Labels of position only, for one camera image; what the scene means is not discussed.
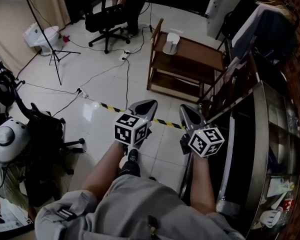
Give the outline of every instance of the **hazard tape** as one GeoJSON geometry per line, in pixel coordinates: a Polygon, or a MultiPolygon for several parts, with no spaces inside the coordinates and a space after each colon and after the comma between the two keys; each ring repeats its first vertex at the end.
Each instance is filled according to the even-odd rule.
{"type": "MultiPolygon", "coordinates": [[[[111,111],[114,111],[114,112],[117,112],[117,113],[119,113],[119,112],[125,112],[124,110],[121,110],[121,109],[113,107],[113,106],[109,106],[109,105],[104,104],[102,102],[100,102],[99,105],[101,107],[107,109],[107,110],[111,110],[111,111]]],[[[173,128],[184,130],[184,127],[182,125],[180,125],[180,124],[177,124],[177,123],[168,122],[168,121],[157,119],[157,118],[154,118],[152,121],[155,122],[155,123],[159,123],[159,124],[165,125],[165,126],[170,126],[170,127],[173,127],[173,128]]]]}

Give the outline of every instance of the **toilet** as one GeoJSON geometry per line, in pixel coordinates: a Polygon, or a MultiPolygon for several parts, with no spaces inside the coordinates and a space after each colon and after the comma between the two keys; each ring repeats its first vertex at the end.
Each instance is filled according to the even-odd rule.
{"type": "MultiPolygon", "coordinates": [[[[62,40],[59,39],[59,27],[52,26],[44,30],[44,34],[51,44],[52,48],[61,51],[63,48],[62,40]]],[[[42,49],[41,55],[48,56],[52,54],[51,48],[42,34],[38,23],[33,23],[23,34],[24,40],[30,47],[40,46],[42,49]]]]}

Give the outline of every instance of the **lamp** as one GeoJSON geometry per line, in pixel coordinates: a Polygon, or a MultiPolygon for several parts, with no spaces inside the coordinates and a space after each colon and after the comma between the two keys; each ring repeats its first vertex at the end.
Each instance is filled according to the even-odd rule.
{"type": "Polygon", "coordinates": [[[64,57],[68,56],[69,54],[81,54],[81,52],[76,52],[76,51],[66,51],[66,50],[55,50],[55,49],[51,46],[51,44],[50,44],[50,42],[49,42],[49,40],[48,40],[48,38],[47,38],[47,36],[46,36],[46,34],[45,34],[45,31],[43,30],[43,28],[41,27],[40,23],[38,22],[38,19],[37,19],[36,15],[35,15],[35,12],[34,12],[32,6],[31,6],[31,4],[30,4],[30,0],[26,0],[26,2],[27,2],[28,6],[29,6],[29,8],[30,8],[30,10],[31,10],[31,13],[32,13],[32,15],[33,15],[33,17],[34,17],[34,19],[35,19],[35,22],[38,24],[39,29],[41,30],[41,32],[42,32],[42,34],[43,34],[43,36],[44,36],[46,42],[48,43],[48,45],[49,45],[49,47],[50,47],[50,49],[51,49],[51,51],[52,51],[52,54],[51,54],[51,57],[50,57],[50,63],[51,63],[51,61],[54,61],[55,70],[56,70],[56,73],[57,73],[57,75],[58,75],[59,83],[60,83],[60,85],[62,85],[61,80],[60,80],[60,76],[59,76],[59,65],[60,65],[60,61],[61,61],[64,57]],[[58,52],[58,53],[67,53],[67,54],[66,54],[65,56],[63,56],[62,58],[59,58],[59,57],[57,56],[56,52],[58,52]]]}

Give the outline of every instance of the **white marker cube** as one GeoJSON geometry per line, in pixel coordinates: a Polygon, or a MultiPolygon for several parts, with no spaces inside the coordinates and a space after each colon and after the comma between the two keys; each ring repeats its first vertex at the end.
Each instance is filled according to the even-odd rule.
{"type": "Polygon", "coordinates": [[[114,120],[114,139],[134,146],[147,136],[148,120],[120,112],[114,120]]]}
{"type": "Polygon", "coordinates": [[[188,145],[204,158],[217,153],[224,142],[225,139],[218,128],[209,128],[194,131],[188,145]]]}

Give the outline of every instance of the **curtain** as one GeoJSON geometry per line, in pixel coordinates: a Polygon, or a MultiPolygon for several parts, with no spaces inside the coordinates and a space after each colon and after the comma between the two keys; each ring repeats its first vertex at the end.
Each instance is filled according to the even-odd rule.
{"type": "MultiPolygon", "coordinates": [[[[31,1],[52,26],[59,26],[61,29],[70,22],[64,0],[31,1]]],[[[49,27],[36,11],[35,13],[42,27],[49,27]]],[[[23,37],[23,33],[34,22],[26,0],[0,0],[0,59],[15,76],[36,54],[23,37]]]]}

